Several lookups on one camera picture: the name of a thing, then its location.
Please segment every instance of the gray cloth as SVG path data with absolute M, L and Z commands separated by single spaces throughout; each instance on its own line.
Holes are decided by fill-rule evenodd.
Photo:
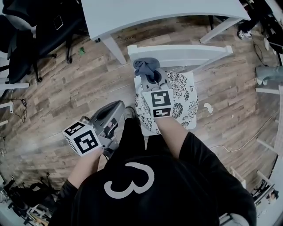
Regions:
M 149 75 L 154 81 L 154 71 L 160 68 L 160 63 L 157 59 L 148 57 L 135 60 L 133 66 L 136 69 L 135 75 Z
M 274 80 L 283 82 L 283 66 L 278 67 L 263 67 L 256 68 L 256 77 L 260 81 L 267 82 L 268 80 Z

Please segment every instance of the laminate flooring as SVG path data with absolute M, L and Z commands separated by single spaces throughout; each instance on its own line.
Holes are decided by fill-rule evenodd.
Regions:
M 14 90 L 12 98 L 24 98 L 27 102 L 27 119 L 23 123 L 8 110 L 0 110 L 1 120 L 9 123 L 0 128 L 5 136 L 7 153 L 0 157 L 0 172 L 5 180 L 13 175 L 17 184 L 38 182 L 46 172 L 50 173 L 52 184 L 60 188 L 79 156 L 69 147 L 61 131 L 82 115 L 91 116 L 100 107 L 115 100 L 125 105 L 134 103 L 134 73 L 127 55 L 127 46 L 194 44 L 210 29 L 208 17 L 185 16 L 161 19 L 133 26 L 113 34 L 127 64 L 121 65 L 103 43 L 95 43 L 89 37 L 74 38 L 73 63 L 65 60 L 65 47 L 60 47 L 56 59 L 39 61 L 39 73 L 43 78 L 36 83 L 34 73 L 22 82 L 29 82 L 27 89 Z M 240 40 L 237 28 L 231 27 L 211 39 L 206 45 L 233 48 L 233 54 L 205 67 L 194 75 L 199 97 L 197 127 L 192 130 L 208 147 L 224 145 L 232 151 L 250 140 L 270 116 L 279 109 L 279 96 L 255 92 L 255 67 L 261 65 L 256 55 L 262 52 L 263 62 L 279 65 L 277 56 L 265 50 L 261 28 L 252 31 L 252 40 Z M 80 55 L 83 47 L 85 54 Z M 11 90 L 5 95 L 11 98 Z M 23 106 L 14 100 L 14 111 L 21 114 Z M 214 108 L 209 114 L 204 103 Z M 121 138 L 123 119 L 116 130 Z M 274 142 L 276 125 L 270 120 L 261 136 Z M 244 148 L 227 152 L 223 147 L 212 151 L 228 169 L 232 166 L 247 181 L 251 190 L 258 182 L 256 171 L 270 174 L 276 154 L 253 139 Z M 102 156 L 99 169 L 106 159 Z

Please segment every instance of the shoe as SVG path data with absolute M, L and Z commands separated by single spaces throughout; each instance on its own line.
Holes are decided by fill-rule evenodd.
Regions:
M 265 49 L 269 51 L 269 41 L 267 40 L 267 38 L 264 38 L 264 46 L 265 46 Z
M 128 106 L 125 108 L 124 112 L 123 112 L 123 116 L 124 116 L 124 119 L 126 120 L 127 118 L 135 118 L 136 117 L 136 112 L 135 110 Z
M 249 31 L 247 33 L 244 33 L 244 36 L 247 38 L 247 39 L 252 39 L 252 33 Z
M 263 80 L 263 81 L 261 81 L 261 80 L 259 80 L 258 78 L 256 78 L 256 82 L 257 82 L 257 84 L 259 84 L 259 85 L 261 85 L 261 84 L 263 84 L 264 86 L 266 86 L 267 85 L 267 80 Z
M 244 39 L 244 37 L 245 37 L 245 35 L 244 35 L 244 32 L 242 31 L 242 30 L 239 30 L 238 32 L 237 32 L 237 36 L 239 37 L 239 39 Z
M 246 37 L 247 39 L 252 39 L 252 34 L 251 32 L 247 32 L 247 33 L 244 33 L 242 30 L 239 30 L 237 32 L 237 36 L 239 37 L 239 39 L 244 39 L 244 37 Z

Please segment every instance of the chair wheel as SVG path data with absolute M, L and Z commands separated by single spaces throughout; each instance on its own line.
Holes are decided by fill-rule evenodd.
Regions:
M 72 62 L 73 62 L 73 59 L 72 59 L 72 58 L 67 59 L 67 63 L 68 63 L 68 64 L 71 64 Z

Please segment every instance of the white number print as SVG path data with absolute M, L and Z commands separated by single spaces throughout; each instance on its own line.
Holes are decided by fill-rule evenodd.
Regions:
M 135 191 L 137 194 L 142 194 L 146 192 L 153 185 L 154 182 L 154 171 L 147 165 L 143 165 L 137 162 L 129 162 L 125 166 L 131 166 L 137 168 L 139 170 L 143 170 L 149 176 L 149 180 L 142 187 L 138 187 L 133 181 L 129 185 L 129 187 L 123 192 L 115 192 L 111 189 L 112 181 L 108 181 L 104 184 L 105 192 L 113 199 L 123 199 L 127 197 L 132 191 Z

